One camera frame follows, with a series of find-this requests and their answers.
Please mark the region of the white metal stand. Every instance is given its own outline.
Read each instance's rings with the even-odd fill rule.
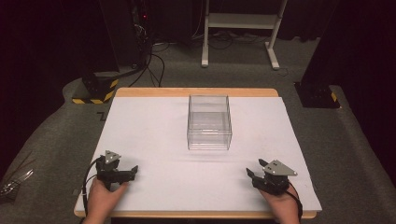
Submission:
[[[207,43],[209,27],[223,27],[273,30],[270,42],[265,42],[265,48],[268,52],[268,56],[270,58],[273,69],[279,69],[279,63],[277,62],[274,53],[274,44],[280,23],[282,22],[283,12],[285,11],[288,0],[282,0],[280,9],[276,15],[209,13],[209,2],[209,0],[206,0],[202,67],[209,66],[209,48]]]

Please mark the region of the black equipment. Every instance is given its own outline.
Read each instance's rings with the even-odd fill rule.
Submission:
[[[107,189],[110,189],[112,183],[122,184],[134,180],[138,166],[130,171],[119,171],[117,170],[119,163],[120,155],[110,151],[106,151],[106,155],[100,156],[96,161],[97,178],[105,183]]]
[[[289,182],[288,175],[297,175],[297,173],[277,160],[268,163],[259,159],[259,164],[265,172],[264,177],[255,176],[254,173],[247,168],[247,175],[252,179],[253,187],[276,196],[284,193],[289,194],[289,196],[297,202],[298,217],[301,220],[301,216],[303,215],[303,205],[298,198],[298,193],[297,197],[295,197],[293,194],[288,192],[289,186],[294,188],[294,186]]]
[[[119,171],[117,170],[117,167],[120,163],[120,157],[121,155],[106,150],[105,156],[100,156],[90,164],[90,167],[88,167],[84,176],[84,182],[82,184],[82,199],[86,216],[88,215],[87,177],[94,164],[96,164],[98,180],[103,181],[108,190],[110,190],[112,183],[122,184],[123,182],[134,180],[138,166],[136,165],[130,171]]]

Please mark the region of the black and yellow tape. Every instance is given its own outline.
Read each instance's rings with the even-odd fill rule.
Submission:
[[[73,97],[72,102],[77,105],[85,105],[85,104],[105,104],[107,103],[114,94],[117,84],[119,83],[118,79],[111,81],[108,85],[108,88],[105,90],[101,90],[94,97],[85,96],[85,97]]]

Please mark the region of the metal bracket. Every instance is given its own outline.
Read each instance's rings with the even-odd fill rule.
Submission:
[[[262,167],[265,173],[270,175],[297,175],[297,172],[291,170],[287,165],[280,161],[274,160]]]
[[[111,163],[113,161],[116,161],[119,158],[121,158],[121,155],[119,155],[119,154],[117,154],[115,152],[106,150],[106,164],[109,164],[109,163]]]

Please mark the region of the black base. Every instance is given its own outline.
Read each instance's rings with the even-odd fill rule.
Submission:
[[[294,87],[300,96],[303,107],[310,108],[340,108],[337,97],[329,87],[321,88],[312,93],[311,89],[305,88],[300,82],[295,82]]]
[[[110,100],[118,80],[109,78],[101,80],[98,78],[95,81],[98,84],[90,86],[81,80],[72,97],[74,104],[105,104]]]

